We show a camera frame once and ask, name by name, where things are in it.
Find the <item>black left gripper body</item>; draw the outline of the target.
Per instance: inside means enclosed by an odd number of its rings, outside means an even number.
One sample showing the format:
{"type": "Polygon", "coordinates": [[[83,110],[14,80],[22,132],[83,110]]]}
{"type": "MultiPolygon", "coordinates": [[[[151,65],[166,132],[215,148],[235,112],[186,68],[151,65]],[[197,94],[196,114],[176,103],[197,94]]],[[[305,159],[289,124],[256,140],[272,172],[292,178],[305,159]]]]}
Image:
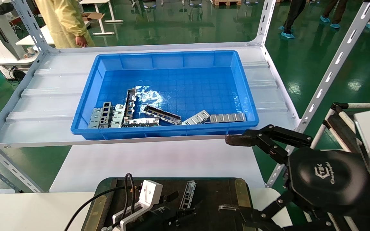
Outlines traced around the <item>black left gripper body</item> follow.
{"type": "Polygon", "coordinates": [[[159,207],[140,215],[134,222],[134,231],[161,231],[163,225],[172,222],[178,210],[169,207],[159,207]]]}

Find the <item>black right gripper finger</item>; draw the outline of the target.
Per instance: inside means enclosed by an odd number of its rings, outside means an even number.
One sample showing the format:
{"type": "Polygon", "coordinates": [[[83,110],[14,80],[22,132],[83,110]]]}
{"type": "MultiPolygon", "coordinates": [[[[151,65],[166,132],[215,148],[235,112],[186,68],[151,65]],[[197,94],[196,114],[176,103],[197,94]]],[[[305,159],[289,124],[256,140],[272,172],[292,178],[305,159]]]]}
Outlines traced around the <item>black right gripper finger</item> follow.
{"type": "Polygon", "coordinates": [[[294,231],[293,225],[281,227],[273,221],[273,217],[293,200],[294,193],[284,192],[262,210],[223,204],[219,206],[219,212],[238,217],[246,227],[257,228],[262,231],[294,231]]]}
{"type": "Polygon", "coordinates": [[[228,134],[225,142],[231,146],[259,147],[279,164],[286,164],[288,152],[277,143],[295,148],[310,147],[313,138],[303,133],[269,124],[260,130],[245,130],[241,135],[228,134]]]}

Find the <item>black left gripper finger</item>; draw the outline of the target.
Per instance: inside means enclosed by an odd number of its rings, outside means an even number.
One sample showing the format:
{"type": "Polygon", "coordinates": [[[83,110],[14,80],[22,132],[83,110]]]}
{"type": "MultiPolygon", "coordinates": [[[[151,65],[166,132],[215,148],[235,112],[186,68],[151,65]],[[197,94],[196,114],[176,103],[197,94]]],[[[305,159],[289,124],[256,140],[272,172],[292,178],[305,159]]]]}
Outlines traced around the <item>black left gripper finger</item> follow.
{"type": "Polygon", "coordinates": [[[179,192],[174,191],[173,193],[170,193],[168,195],[162,195],[161,196],[161,204],[167,204],[170,203],[173,200],[176,200],[179,197],[179,192]]]}
{"type": "Polygon", "coordinates": [[[197,214],[197,210],[201,206],[201,203],[202,201],[198,201],[193,206],[191,200],[184,200],[184,202],[181,203],[179,210],[176,212],[176,215],[172,219],[172,225],[178,227],[182,222],[195,216],[197,214]]]}

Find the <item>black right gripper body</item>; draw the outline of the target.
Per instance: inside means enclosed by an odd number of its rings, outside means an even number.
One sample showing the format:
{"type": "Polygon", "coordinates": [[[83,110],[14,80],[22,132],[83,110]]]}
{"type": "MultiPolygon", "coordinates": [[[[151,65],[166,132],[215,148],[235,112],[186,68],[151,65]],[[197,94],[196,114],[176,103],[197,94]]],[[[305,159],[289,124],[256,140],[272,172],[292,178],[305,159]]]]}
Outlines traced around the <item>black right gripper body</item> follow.
{"type": "Polygon", "coordinates": [[[370,174],[360,155],[298,149],[288,157],[291,189],[309,208],[349,214],[358,207],[370,174]]]}

